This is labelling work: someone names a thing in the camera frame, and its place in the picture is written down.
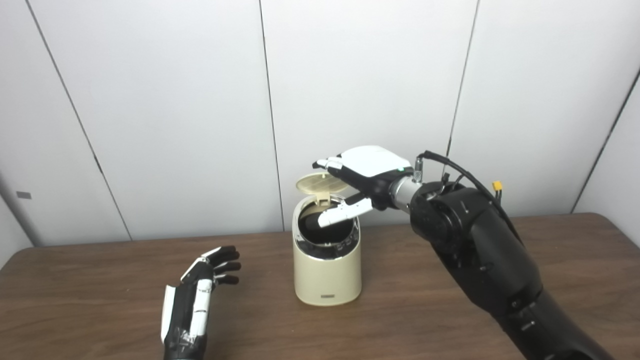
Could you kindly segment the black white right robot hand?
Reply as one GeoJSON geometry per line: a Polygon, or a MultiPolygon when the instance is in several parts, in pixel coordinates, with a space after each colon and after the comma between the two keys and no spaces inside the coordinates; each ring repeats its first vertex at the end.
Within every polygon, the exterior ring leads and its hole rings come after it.
{"type": "Polygon", "coordinates": [[[308,215],[304,221],[311,229],[326,228],[372,210],[392,208],[408,214],[412,198],[421,187],[411,179],[414,168],[409,160],[377,145],[351,148],[319,159],[312,167],[327,170],[357,194],[323,212],[308,215]]]}

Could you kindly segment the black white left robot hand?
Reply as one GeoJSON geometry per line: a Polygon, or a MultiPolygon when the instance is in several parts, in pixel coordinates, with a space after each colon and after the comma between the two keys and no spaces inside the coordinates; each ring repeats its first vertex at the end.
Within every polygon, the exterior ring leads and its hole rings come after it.
{"type": "Polygon", "coordinates": [[[161,315],[160,338],[165,360],[203,360],[208,343],[211,294],[222,284],[237,285],[234,271],[242,268],[235,246],[202,253],[177,286],[167,285],[161,315]]]}

